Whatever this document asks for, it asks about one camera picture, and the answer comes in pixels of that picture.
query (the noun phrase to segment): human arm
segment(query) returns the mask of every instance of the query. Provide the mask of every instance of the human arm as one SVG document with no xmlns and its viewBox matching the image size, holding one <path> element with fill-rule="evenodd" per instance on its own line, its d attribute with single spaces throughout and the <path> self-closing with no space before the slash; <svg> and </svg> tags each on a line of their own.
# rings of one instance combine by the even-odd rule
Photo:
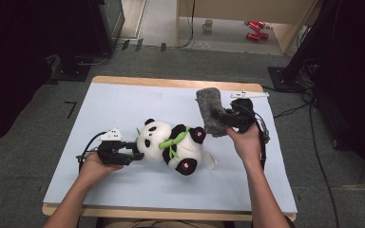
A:
<svg viewBox="0 0 365 228">
<path fill-rule="evenodd" d="M 82 166 L 78 178 L 43 227 L 76 227 L 88 190 L 103 177 L 121 168 L 123 168 L 122 165 L 103 165 L 97 153 L 89 155 Z"/>
<path fill-rule="evenodd" d="M 259 130 L 255 124 L 244 133 L 226 126 L 247 174 L 254 227 L 290 227 L 282 214 L 260 165 Z"/>
</svg>

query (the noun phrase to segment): panda head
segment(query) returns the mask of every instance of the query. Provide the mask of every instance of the panda head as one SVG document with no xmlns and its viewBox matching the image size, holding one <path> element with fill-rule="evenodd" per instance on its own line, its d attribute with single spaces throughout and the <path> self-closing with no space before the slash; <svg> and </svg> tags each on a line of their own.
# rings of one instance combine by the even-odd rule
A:
<svg viewBox="0 0 365 228">
<path fill-rule="evenodd" d="M 166 141 L 171 134 L 172 127 L 168 123 L 156 122 L 149 119 L 144 123 L 136 141 L 139 152 L 144 153 L 144 158 L 151 162 L 163 160 L 163 149 L 159 144 Z"/>
</svg>

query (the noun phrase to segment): gray carpet floor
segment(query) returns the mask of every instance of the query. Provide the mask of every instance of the gray carpet floor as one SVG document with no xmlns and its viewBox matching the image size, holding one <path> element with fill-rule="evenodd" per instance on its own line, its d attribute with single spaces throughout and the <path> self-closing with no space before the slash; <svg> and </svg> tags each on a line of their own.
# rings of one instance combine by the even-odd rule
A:
<svg viewBox="0 0 365 228">
<path fill-rule="evenodd" d="M 87 80 L 42 85 L 10 132 L 0 139 L 0 227 L 41 227 L 42 200 L 76 120 L 91 79 L 96 75 L 256 83 L 272 86 L 267 67 L 286 67 L 290 57 L 157 47 L 116 49 L 93 66 Z M 270 93 L 274 115 L 303 104 L 299 94 Z M 71 104 L 76 102 L 68 118 Z M 297 227 L 336 227 L 333 204 L 313 147 L 313 116 L 321 157 L 340 227 L 365 227 L 365 161 L 353 151 L 337 151 L 317 107 L 304 107 L 275 119 L 289 182 L 298 207 Z M 81 227 L 94 227 L 82 218 Z M 249 222 L 237 222 L 249 227 Z"/>
</svg>

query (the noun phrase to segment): panda black eye patch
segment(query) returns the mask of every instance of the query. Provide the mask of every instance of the panda black eye patch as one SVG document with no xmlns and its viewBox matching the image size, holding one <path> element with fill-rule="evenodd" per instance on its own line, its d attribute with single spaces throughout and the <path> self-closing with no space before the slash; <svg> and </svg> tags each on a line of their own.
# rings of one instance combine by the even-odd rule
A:
<svg viewBox="0 0 365 228">
<path fill-rule="evenodd" d="M 150 146 L 150 141 L 149 141 L 149 140 L 144 140 L 144 145 L 145 145 L 146 147 L 149 147 L 149 146 Z"/>
</svg>

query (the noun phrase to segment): person's left hand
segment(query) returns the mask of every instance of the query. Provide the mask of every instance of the person's left hand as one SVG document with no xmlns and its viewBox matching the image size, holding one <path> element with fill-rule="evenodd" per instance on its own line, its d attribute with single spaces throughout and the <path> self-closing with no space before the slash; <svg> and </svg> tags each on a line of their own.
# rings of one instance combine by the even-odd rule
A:
<svg viewBox="0 0 365 228">
<path fill-rule="evenodd" d="M 123 165 L 119 164 L 105 165 L 97 153 L 92 153 L 86 158 L 76 182 L 83 187 L 90 188 L 109 173 L 120 170 L 123 167 Z"/>
</svg>

